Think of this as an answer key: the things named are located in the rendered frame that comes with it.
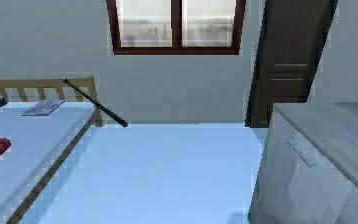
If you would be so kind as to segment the grey open book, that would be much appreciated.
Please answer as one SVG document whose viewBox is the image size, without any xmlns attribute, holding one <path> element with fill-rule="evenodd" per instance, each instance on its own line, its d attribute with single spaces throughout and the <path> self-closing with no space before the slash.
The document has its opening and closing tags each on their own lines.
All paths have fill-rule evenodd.
<svg viewBox="0 0 358 224">
<path fill-rule="evenodd" d="M 48 116 L 64 103 L 64 100 L 46 98 L 23 113 L 23 116 Z"/>
</svg>

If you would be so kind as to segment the brown framed window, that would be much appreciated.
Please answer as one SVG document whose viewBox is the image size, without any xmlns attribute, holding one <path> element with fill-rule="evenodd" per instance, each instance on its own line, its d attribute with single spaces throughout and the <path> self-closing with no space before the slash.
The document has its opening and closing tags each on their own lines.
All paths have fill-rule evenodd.
<svg viewBox="0 0 358 224">
<path fill-rule="evenodd" d="M 105 0 L 115 55 L 237 55 L 246 0 Z"/>
</svg>

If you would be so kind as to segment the black baseball bat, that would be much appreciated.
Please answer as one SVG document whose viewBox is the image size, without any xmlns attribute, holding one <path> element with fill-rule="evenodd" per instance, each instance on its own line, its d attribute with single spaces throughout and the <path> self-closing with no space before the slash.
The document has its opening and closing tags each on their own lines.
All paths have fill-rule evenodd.
<svg viewBox="0 0 358 224">
<path fill-rule="evenodd" d="M 114 121 L 116 121 L 119 125 L 121 125 L 122 127 L 128 127 L 128 123 L 123 120 L 121 117 L 119 117 L 118 115 L 116 115 L 114 112 L 112 112 L 110 109 L 108 109 L 107 107 L 103 106 L 100 102 L 98 102 L 97 100 L 93 99 L 92 97 L 90 97 L 89 95 L 87 95 L 86 93 L 84 93 L 79 87 L 75 86 L 74 84 L 72 84 L 67 78 L 63 80 L 63 83 L 67 84 L 68 86 L 70 86 L 71 88 L 73 88 L 75 91 L 77 91 L 78 93 L 80 93 L 82 96 L 84 96 L 87 100 L 89 100 L 91 103 L 93 103 L 97 108 L 99 108 L 102 112 L 104 112 L 105 114 L 107 114 L 109 117 L 111 117 Z"/>
</svg>

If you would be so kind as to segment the grey chest of drawers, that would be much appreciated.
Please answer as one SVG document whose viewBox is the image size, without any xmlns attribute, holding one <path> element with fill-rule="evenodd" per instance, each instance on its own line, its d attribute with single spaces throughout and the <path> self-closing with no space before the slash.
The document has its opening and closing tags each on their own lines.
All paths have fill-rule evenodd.
<svg viewBox="0 0 358 224">
<path fill-rule="evenodd" d="M 358 224 L 358 102 L 276 103 L 250 224 Z"/>
</svg>

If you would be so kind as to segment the dark brown room door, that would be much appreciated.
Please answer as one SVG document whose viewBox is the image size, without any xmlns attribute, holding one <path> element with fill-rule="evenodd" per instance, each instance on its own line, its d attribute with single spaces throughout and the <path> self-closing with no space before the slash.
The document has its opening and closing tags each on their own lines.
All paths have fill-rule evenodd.
<svg viewBox="0 0 358 224">
<path fill-rule="evenodd" d="M 269 126 L 275 103 L 305 103 L 338 0 L 266 0 L 245 124 Z"/>
</svg>

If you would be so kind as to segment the wooden bed with pale mattress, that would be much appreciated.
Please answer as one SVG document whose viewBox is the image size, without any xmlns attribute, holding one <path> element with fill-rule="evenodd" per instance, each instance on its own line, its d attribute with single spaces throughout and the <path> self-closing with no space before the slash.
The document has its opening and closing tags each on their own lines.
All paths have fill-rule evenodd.
<svg viewBox="0 0 358 224">
<path fill-rule="evenodd" d="M 40 192 L 91 125 L 102 124 L 100 111 L 64 79 L 0 80 L 0 138 L 11 146 L 0 155 L 0 224 L 18 224 Z M 97 97 L 94 79 L 70 78 Z M 48 116 L 23 116 L 46 99 L 64 100 Z"/>
</svg>

